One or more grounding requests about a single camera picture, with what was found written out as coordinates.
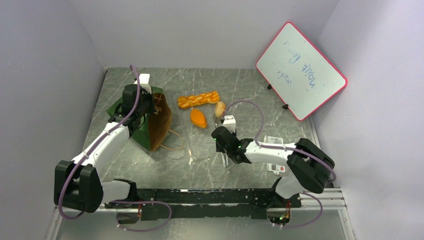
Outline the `green paper bag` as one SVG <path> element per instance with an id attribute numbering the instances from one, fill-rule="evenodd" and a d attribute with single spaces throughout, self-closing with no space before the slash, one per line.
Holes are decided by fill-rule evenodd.
<path id="1" fill-rule="evenodd" d="M 120 122 L 130 113 L 137 97 L 135 83 L 124 87 L 121 97 L 106 110 L 109 122 Z M 172 111 L 162 88 L 152 86 L 151 93 L 140 88 L 136 109 L 126 122 L 130 137 L 144 149 L 157 151 L 171 130 Z"/>

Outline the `round pale fake bun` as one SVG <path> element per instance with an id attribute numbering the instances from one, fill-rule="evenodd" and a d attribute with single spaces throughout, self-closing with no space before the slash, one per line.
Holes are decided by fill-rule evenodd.
<path id="1" fill-rule="evenodd" d="M 226 105 L 222 101 L 218 101 L 215 104 L 214 115 L 216 118 L 220 119 L 226 110 Z"/>

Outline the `braided fake bread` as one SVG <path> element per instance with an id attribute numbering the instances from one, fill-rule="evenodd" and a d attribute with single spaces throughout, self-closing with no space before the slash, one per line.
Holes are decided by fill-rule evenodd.
<path id="1" fill-rule="evenodd" d="M 204 104 L 216 104 L 221 100 L 217 91 L 201 93 L 198 95 L 179 96 L 177 98 L 177 106 L 180 109 L 187 109 Z"/>

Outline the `long metal tweezers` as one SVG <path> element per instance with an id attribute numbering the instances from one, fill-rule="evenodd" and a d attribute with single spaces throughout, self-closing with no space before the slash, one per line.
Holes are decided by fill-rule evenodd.
<path id="1" fill-rule="evenodd" d="M 213 120 L 214 120 L 214 126 L 215 126 L 215 128 L 217 128 L 217 127 L 219 127 L 219 126 L 222 125 L 221 124 L 221 120 L 218 117 L 214 117 Z M 218 143 L 215 144 L 215 149 L 216 149 L 216 152 L 217 153 L 220 153 L 223 167 L 224 168 L 228 167 L 229 161 L 228 161 L 228 156 L 227 156 L 227 154 L 225 152 L 225 149 L 222 148 Z"/>

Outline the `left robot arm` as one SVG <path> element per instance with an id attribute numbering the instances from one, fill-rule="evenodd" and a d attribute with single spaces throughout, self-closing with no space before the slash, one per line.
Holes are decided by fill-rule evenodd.
<path id="1" fill-rule="evenodd" d="M 101 182 L 99 173 L 114 152 L 129 139 L 149 147 L 148 119 L 155 112 L 153 88 L 147 83 L 126 85 L 111 107 L 104 130 L 72 160 L 60 161 L 54 170 L 54 204 L 82 213 L 94 213 L 101 204 L 119 201 L 132 208 L 139 200 L 134 181 Z"/>

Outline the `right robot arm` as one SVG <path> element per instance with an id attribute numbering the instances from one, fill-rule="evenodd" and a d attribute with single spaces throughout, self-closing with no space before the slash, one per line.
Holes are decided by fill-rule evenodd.
<path id="1" fill-rule="evenodd" d="M 303 191 L 321 194 L 336 179 L 334 161 L 309 139 L 289 144 L 263 143 L 252 138 L 239 140 L 226 127 L 219 126 L 211 137 L 235 164 L 266 163 L 280 165 L 288 174 L 274 183 L 270 202 L 282 207 L 289 198 Z"/>

